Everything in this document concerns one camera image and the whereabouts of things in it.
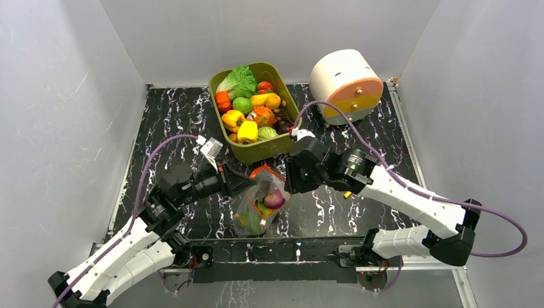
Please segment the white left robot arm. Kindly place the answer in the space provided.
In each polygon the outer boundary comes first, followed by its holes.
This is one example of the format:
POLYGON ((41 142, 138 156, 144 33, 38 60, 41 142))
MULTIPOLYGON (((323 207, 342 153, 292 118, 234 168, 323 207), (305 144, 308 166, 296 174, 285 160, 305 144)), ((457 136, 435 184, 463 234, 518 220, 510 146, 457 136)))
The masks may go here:
POLYGON ((186 266, 191 242, 175 230, 184 207, 215 194, 233 198, 253 184, 222 160, 197 173, 186 163, 173 164, 115 236, 79 266, 48 278, 57 307, 107 307, 148 275, 170 265, 186 266))

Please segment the green leafy vegetable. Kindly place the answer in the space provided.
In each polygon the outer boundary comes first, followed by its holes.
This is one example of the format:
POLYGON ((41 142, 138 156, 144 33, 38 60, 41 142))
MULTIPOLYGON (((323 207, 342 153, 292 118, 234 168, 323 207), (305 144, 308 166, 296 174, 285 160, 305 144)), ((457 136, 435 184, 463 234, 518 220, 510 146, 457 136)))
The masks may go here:
POLYGON ((266 218, 271 209, 265 208, 262 203, 245 202, 239 206, 235 214, 237 234, 241 237, 258 236, 266 232, 266 218))

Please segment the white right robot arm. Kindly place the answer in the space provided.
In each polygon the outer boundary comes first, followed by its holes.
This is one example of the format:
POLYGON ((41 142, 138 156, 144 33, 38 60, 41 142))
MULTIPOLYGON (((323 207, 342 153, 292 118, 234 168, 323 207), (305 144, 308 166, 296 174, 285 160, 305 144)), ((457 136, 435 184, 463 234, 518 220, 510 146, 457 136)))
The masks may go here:
POLYGON ((398 256, 431 256, 450 266, 464 266, 475 240, 480 210, 450 205, 415 184, 396 181, 377 158, 358 149, 336 153, 315 137, 296 141, 285 158, 285 190, 307 193, 322 185, 379 201, 414 218, 419 225, 398 230, 374 228, 360 246, 338 248, 344 267, 376 266, 398 256))

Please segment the clear zip top bag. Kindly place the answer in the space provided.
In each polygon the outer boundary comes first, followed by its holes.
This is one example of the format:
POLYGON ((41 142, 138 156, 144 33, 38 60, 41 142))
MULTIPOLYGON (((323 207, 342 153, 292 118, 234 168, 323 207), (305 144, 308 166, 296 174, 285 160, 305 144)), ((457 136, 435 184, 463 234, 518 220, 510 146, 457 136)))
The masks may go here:
POLYGON ((291 194, 285 190, 285 178, 264 164, 250 178, 255 182, 241 194, 234 215, 237 237, 258 237, 270 228, 276 215, 289 204, 291 194))

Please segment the green bumpy citrus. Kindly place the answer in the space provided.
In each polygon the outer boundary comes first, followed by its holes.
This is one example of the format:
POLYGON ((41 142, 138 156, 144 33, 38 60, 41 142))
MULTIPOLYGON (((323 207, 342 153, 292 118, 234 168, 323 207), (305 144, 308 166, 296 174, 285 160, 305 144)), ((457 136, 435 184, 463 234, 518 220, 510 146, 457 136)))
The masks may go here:
POLYGON ((232 101, 232 108, 246 116, 253 110, 253 105, 248 98, 238 97, 232 101))

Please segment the orange yellow bell pepper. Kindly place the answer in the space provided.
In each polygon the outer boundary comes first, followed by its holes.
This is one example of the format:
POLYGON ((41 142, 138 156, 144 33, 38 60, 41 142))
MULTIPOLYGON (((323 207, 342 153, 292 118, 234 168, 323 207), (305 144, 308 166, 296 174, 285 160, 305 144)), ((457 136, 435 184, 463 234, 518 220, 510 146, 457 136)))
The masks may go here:
POLYGON ((221 121, 227 131, 237 133, 246 118, 242 112, 232 109, 221 116, 221 121))

